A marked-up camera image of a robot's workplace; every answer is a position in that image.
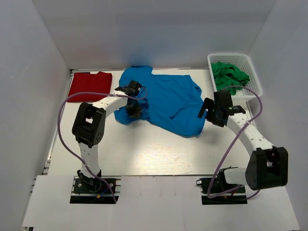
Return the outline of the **blue t shirt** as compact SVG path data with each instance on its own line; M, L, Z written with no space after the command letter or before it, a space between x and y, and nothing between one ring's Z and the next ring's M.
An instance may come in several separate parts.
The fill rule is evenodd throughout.
M154 75L152 70L133 66L119 80L120 86L135 80L146 88L138 95L140 119L186 138L199 136L205 124L204 118L198 118L203 105L201 88L190 75Z

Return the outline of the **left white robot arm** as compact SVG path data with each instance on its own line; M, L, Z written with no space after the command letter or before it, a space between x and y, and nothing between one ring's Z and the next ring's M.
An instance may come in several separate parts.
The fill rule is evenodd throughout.
M106 118L119 109L124 109L129 118L139 118L142 112L139 100L145 98L142 93L146 93L145 87L132 80L126 86L115 88L110 96L79 106L72 128L83 160L77 175L91 192L97 192L102 186L98 144L103 139Z

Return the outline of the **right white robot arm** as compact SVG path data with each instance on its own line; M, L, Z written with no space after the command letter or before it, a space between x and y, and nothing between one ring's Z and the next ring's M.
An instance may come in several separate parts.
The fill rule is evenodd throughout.
M219 127L227 127L236 136L218 164L210 183L206 186L209 198L231 193L248 186L253 191L285 186L288 182L288 152L276 147L257 130L246 111L234 105L231 94L214 92L214 98L205 98L198 114ZM222 168L222 163L236 141L240 141L249 154L245 168Z

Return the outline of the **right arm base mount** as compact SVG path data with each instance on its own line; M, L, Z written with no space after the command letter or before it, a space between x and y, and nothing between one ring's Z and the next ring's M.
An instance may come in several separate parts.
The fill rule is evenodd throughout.
M211 177L200 178L196 181L196 185L201 188L202 205L245 205L247 197L245 187L230 191L215 198L207 197L207 190L211 181ZM215 178L212 185L210 195L218 194L236 187L236 184L226 184L223 180Z

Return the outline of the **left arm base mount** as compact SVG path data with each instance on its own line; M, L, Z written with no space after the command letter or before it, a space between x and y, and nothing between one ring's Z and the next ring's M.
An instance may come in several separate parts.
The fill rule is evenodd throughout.
M120 196L121 178L107 177L103 181L87 178L77 171L70 195L70 204L116 204Z

